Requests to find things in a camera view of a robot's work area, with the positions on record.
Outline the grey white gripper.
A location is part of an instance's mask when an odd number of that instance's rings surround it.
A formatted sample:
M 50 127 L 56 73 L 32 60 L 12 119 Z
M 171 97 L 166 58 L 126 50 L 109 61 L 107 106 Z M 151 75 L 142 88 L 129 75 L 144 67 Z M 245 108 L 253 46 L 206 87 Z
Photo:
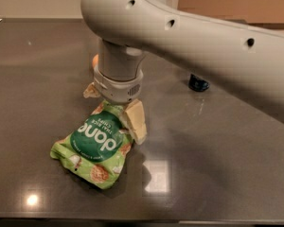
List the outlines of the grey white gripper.
M 83 92 L 85 98 L 98 98 L 102 95 L 113 104 L 129 103 L 123 107 L 120 120 L 125 128 L 129 130 L 137 145 L 141 145 L 147 136 L 143 103 L 137 99 L 142 90 L 142 80 L 142 71 L 138 72 L 135 79 L 129 81 L 108 79 L 96 66 L 94 69 L 94 82 L 90 83 Z

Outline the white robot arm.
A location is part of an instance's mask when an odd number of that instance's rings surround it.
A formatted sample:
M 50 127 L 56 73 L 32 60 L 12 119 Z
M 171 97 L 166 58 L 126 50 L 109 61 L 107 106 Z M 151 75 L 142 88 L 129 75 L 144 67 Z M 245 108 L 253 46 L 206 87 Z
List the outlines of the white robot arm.
M 284 34 L 172 9 L 159 0 L 81 0 L 100 38 L 96 89 L 114 104 L 141 92 L 144 52 L 216 84 L 284 124 Z

